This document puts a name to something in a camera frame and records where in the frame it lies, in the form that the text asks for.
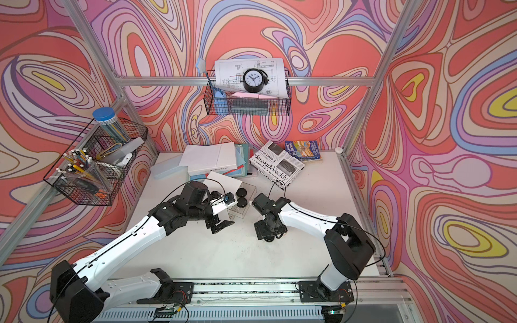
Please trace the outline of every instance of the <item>clock face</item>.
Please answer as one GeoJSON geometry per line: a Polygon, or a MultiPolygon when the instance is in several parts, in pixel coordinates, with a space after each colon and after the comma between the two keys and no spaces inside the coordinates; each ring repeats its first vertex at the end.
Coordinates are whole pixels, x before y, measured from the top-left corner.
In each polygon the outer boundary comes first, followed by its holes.
{"type": "Polygon", "coordinates": [[[249,86],[259,86],[262,83],[262,74],[257,71],[249,71],[244,77],[244,82],[249,86]]]}

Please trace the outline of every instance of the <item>wall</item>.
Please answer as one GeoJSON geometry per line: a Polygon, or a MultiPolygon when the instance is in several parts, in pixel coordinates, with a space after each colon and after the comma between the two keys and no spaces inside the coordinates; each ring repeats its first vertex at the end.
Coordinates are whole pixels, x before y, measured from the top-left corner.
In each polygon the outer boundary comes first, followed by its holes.
{"type": "Polygon", "coordinates": [[[12,5],[0,5],[0,233],[92,111],[114,99],[62,8],[54,1],[12,5]]]}
{"type": "Polygon", "coordinates": [[[517,317],[517,3],[425,0],[348,151],[426,322],[517,317]]]}
{"type": "MultiPolygon", "coordinates": [[[[92,111],[115,96],[59,1],[2,2],[0,30],[1,234],[92,111]]],[[[144,146],[112,207],[55,197],[0,267],[0,322],[46,319],[52,267],[124,231],[152,162],[144,146]]]]}
{"type": "MultiPolygon", "coordinates": [[[[372,76],[401,1],[199,2],[116,0],[82,3],[122,76],[198,76],[198,57],[282,57],[293,76],[372,76]]],[[[289,117],[206,116],[204,87],[126,89],[161,151],[225,141],[344,142],[363,87],[298,86],[289,117]]]]}

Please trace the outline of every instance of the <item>newspaper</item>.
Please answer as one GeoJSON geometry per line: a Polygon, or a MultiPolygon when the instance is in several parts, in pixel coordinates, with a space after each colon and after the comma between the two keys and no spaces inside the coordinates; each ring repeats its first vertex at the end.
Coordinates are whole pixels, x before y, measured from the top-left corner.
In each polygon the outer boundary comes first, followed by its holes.
{"type": "Polygon", "coordinates": [[[250,68],[263,70],[267,74],[268,83],[258,93],[277,98],[289,98],[285,86],[284,61],[281,58],[217,60],[214,63],[216,86],[227,91],[246,92],[242,77],[250,68]]]}
{"type": "MultiPolygon", "coordinates": [[[[250,163],[269,180],[272,182],[281,180],[286,187],[305,166],[304,163],[289,155],[287,151],[271,140],[250,158],[250,163]]],[[[276,184],[284,189],[282,183],[277,182],[276,184]]]]}

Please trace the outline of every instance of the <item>magazine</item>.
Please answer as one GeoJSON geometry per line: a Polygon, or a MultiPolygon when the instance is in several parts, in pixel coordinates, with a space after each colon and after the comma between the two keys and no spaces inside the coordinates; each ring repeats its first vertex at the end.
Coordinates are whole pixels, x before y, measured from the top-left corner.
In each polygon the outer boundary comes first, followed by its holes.
{"type": "MultiPolygon", "coordinates": [[[[269,180],[272,182],[281,180],[286,187],[291,184],[305,166],[271,140],[250,158],[250,163],[269,180]]],[[[282,183],[277,182],[276,185],[284,189],[282,183]]]]}
{"type": "Polygon", "coordinates": [[[301,161],[320,160],[320,150],[315,140],[286,141],[285,151],[301,161]]]}

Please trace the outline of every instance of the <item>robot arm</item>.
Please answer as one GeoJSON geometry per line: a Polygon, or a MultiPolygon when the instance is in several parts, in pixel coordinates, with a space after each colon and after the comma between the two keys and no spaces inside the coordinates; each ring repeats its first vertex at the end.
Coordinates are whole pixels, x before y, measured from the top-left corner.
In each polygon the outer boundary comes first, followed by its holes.
{"type": "Polygon", "coordinates": [[[253,200],[252,205],[264,216],[263,220],[255,223],[259,240],[272,242],[291,226],[325,242],[332,264],[317,280],[316,292],[322,299],[329,299],[331,292],[345,281],[357,280],[375,252],[374,244],[350,214],[326,216],[304,209],[287,198],[281,197],[275,202],[263,193],[253,200]]]}
{"type": "Polygon", "coordinates": [[[232,193],[210,193],[203,183],[188,182],[180,195],[149,211],[137,225],[73,265],[66,260],[52,268],[50,299],[66,323],[90,322],[102,311],[136,299],[171,298],[174,284],[161,269],[107,282],[115,271],[156,241],[204,220],[212,233],[232,225],[217,214],[236,204],[232,193]]]}

